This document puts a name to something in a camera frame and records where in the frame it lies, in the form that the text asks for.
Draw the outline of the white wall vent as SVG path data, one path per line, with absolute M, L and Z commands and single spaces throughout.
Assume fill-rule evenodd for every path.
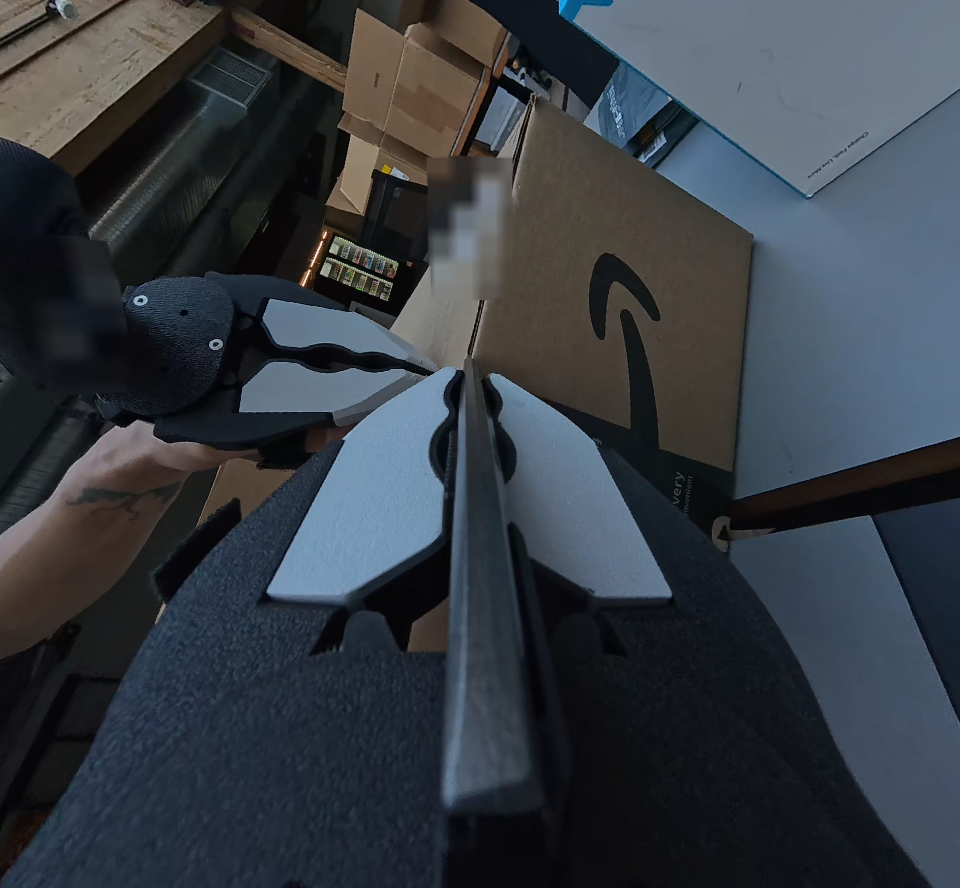
M 245 111 L 274 80 L 273 73 L 222 47 L 211 52 L 186 77 L 187 83 Z

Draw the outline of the person's left forearm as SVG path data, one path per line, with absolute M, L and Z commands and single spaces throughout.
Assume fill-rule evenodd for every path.
M 76 462 L 1 535 L 1 656 L 20 654 L 105 594 L 136 560 L 188 472 Z

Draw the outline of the blue and white box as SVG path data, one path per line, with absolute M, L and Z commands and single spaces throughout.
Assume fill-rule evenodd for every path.
M 554 0 L 806 198 L 958 92 L 959 0 Z

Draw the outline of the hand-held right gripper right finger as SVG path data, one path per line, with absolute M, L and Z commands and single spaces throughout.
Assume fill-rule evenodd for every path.
M 669 602 L 666 578 L 594 440 L 506 377 L 488 381 L 515 450 L 507 513 L 529 556 L 604 605 Z

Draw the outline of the metal utility knife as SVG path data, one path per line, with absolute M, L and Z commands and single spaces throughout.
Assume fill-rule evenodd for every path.
M 462 366 L 439 803 L 444 886 L 550 886 L 569 751 L 494 414 Z

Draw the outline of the wooden pillar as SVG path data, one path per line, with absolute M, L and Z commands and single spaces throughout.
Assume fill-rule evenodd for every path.
M 346 92 L 347 67 L 318 52 L 305 42 L 269 24 L 250 11 L 234 7 L 229 13 L 231 33 L 245 44 L 261 50 L 291 66 L 307 77 L 343 95 Z

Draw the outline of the printed cardboard box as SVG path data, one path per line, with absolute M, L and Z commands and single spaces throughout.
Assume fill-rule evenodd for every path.
M 521 122 L 511 181 L 514 240 L 499 296 L 449 308 L 415 294 L 395 323 L 441 369 L 457 371 L 430 447 L 434 469 L 444 482 L 470 356 L 498 433 L 507 436 L 492 374 L 593 439 L 672 592 L 664 604 L 608 606 L 530 557 L 554 651 L 572 663 L 603 649 L 635 667 L 695 674 L 710 661 L 743 661 L 770 617 L 712 536 L 734 490 L 752 236 L 547 102 L 533 102 Z M 239 620 L 246 602 L 260 602 L 257 621 L 317 607 L 325 633 L 344 628 L 347 608 L 367 608 L 398 615 L 406 634 L 447 597 L 445 494 L 436 548 L 363 600 L 267 595 L 342 444 L 247 518 L 222 509 L 205 525 L 217 546 L 201 532 L 190 539 L 205 561 L 151 642 L 172 657 L 209 653 L 220 635 L 243 644 L 253 638 Z

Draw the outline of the metal ceiling duct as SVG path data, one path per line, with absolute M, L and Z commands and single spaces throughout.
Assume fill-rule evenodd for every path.
M 198 225 L 234 202 L 257 173 L 257 161 L 271 157 L 305 78 L 285 66 L 256 64 L 271 70 L 273 81 L 248 111 L 185 79 L 179 110 L 131 154 L 126 172 L 93 210 L 91 237 L 106 244 L 122 281 L 151 277 L 170 264 Z

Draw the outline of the lit drinks fridge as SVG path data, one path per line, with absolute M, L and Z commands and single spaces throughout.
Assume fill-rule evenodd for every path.
M 398 261 L 335 235 L 318 261 L 317 278 L 388 302 L 400 269 Z

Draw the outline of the wooden ceiling beam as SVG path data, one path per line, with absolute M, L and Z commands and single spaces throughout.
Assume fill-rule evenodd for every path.
M 1 1 L 8 34 L 41 17 L 46 0 Z M 2 48 L 1 133 L 75 176 L 222 41 L 227 15 L 201 2 L 66 1 L 75 18 Z

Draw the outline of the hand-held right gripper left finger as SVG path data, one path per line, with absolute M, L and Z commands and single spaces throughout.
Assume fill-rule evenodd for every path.
M 272 600 L 361 601 L 436 548 L 445 489 L 430 447 L 456 376 L 442 368 L 346 436 L 267 587 Z

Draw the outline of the dark grey retail package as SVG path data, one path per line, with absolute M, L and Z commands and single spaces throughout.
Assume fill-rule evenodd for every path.
M 619 64 L 589 119 L 601 137 L 651 169 L 665 161 L 699 124 L 685 107 L 624 63 Z

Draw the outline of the person's left hand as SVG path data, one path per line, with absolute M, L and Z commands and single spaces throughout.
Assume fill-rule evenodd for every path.
M 244 460 L 266 463 L 255 449 L 226 451 L 196 442 L 167 442 L 154 427 L 137 421 L 113 427 L 88 450 L 64 479 L 74 488 L 104 488 L 141 494 L 151 488 L 180 486 L 189 475 Z

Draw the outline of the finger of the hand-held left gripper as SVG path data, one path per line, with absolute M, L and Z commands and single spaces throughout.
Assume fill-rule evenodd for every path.
M 426 375 L 403 367 L 323 371 L 271 360 L 242 386 L 238 414 L 328 414 L 337 427 L 366 418 Z
M 283 358 L 325 370 L 399 368 L 416 375 L 437 366 L 409 342 L 361 314 L 270 299 L 260 318 L 271 346 Z

